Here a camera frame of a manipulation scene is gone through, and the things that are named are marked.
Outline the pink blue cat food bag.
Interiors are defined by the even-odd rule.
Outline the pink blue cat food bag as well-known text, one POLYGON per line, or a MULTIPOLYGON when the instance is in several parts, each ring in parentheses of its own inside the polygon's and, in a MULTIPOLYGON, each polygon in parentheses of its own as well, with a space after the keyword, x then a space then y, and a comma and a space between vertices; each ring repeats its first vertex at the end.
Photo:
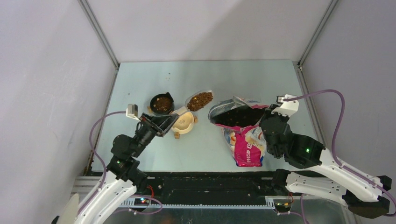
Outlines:
POLYGON ((267 146, 259 122, 267 108, 256 100, 234 96, 209 110, 208 119, 221 128, 236 166, 262 166, 267 146))

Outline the translucent plastic scoop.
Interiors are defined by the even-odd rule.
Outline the translucent plastic scoop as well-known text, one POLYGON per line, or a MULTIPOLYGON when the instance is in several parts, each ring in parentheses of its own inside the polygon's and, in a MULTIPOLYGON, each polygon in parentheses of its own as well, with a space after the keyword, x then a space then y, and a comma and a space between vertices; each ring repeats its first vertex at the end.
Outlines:
POLYGON ((197 112, 212 102, 213 98, 214 95, 212 90, 196 92, 186 99, 184 106, 172 111, 171 114, 182 116, 188 112, 197 112))

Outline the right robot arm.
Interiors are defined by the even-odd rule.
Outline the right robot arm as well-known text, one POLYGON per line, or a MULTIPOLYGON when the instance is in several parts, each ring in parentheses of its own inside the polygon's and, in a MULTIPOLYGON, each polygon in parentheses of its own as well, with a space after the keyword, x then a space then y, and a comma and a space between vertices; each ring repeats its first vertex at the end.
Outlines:
POLYGON ((366 174, 339 159, 312 137, 293 133, 288 121, 297 110, 298 106, 287 104, 271 105, 264 110, 259 126, 267 143, 266 150, 297 169, 313 171, 322 177, 307 177, 278 169, 271 183, 273 192, 277 195, 289 191, 319 196, 369 219, 389 216, 390 200, 383 194, 391 189, 391 178, 366 174))

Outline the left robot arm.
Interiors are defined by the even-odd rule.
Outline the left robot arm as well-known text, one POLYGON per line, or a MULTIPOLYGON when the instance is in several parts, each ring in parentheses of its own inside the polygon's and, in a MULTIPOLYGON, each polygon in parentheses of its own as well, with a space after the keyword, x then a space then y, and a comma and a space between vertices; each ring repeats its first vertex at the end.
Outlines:
POLYGON ((137 157, 155 137, 164 137, 179 115, 151 116, 143 113, 133 137, 116 136, 112 143, 112 158, 104 168, 98 183, 81 200, 74 194, 54 224, 102 224, 122 202, 148 188, 147 175, 138 169, 137 157))

